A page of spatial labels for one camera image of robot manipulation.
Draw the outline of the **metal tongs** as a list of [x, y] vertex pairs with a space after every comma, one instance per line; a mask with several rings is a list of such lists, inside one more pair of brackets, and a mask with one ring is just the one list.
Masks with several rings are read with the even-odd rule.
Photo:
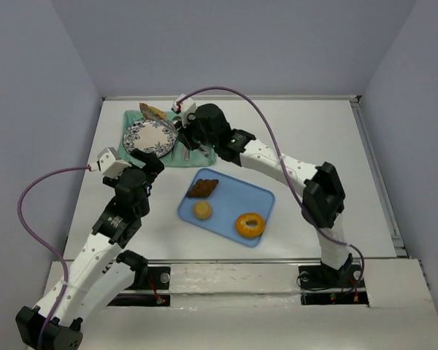
[[168, 122], [167, 119], [161, 119], [155, 116], [146, 119], [153, 120], [173, 132], [178, 141], [185, 145], [190, 151], [197, 149], [205, 157], [210, 154], [210, 150], [206, 146], [202, 146], [201, 143], [194, 139], [192, 130], [187, 129], [187, 127], [193, 125], [193, 121], [190, 121], [187, 127], [184, 128], [181, 122], [173, 125], [172, 122]]

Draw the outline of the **sliced baguette bread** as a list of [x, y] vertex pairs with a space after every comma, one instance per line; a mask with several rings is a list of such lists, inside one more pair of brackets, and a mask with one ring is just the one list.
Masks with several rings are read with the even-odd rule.
[[151, 118], [153, 116], [161, 119], [167, 118], [166, 112], [161, 111], [160, 109], [157, 109], [156, 107], [146, 103], [139, 103], [139, 110], [145, 118]]

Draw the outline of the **small round bun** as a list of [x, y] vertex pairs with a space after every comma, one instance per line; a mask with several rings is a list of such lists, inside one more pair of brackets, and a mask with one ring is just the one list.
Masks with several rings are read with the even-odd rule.
[[193, 215], [200, 220], [208, 219], [212, 215], [212, 207], [208, 201], [197, 201], [193, 205]]

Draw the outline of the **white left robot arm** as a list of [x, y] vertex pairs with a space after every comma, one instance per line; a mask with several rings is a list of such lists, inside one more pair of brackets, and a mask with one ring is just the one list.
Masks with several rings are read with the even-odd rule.
[[147, 260], [126, 245], [150, 211], [149, 196], [163, 163], [153, 152], [133, 149], [130, 155], [143, 166], [122, 160], [112, 147], [83, 166], [98, 171], [115, 194], [96, 220], [72, 263], [61, 261], [63, 276], [33, 307], [15, 317], [22, 342], [33, 349], [77, 349], [82, 326], [137, 277], [145, 277]]

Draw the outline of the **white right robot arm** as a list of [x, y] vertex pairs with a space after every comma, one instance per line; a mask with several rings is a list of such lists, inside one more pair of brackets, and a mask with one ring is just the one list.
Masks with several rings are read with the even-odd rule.
[[209, 147], [220, 159], [289, 187], [303, 217], [315, 226], [324, 266], [340, 271], [351, 264], [341, 218], [345, 191], [332, 164], [317, 166], [284, 155], [277, 146], [267, 146], [253, 134], [232, 128], [215, 104], [197, 106], [188, 99], [173, 103], [172, 111], [181, 118], [175, 128], [188, 149]]

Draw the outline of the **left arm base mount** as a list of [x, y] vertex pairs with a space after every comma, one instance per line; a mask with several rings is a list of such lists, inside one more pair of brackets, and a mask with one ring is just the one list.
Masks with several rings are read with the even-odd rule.
[[170, 272], [168, 266], [149, 266], [146, 273], [136, 273], [134, 282], [114, 297], [108, 306], [169, 307]]

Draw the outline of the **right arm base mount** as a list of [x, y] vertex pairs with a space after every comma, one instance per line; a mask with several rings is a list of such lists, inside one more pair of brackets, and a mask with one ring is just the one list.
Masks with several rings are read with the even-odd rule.
[[301, 290], [303, 306], [369, 305], [361, 265], [349, 254], [345, 264], [334, 270], [322, 262], [299, 266], [296, 284]]

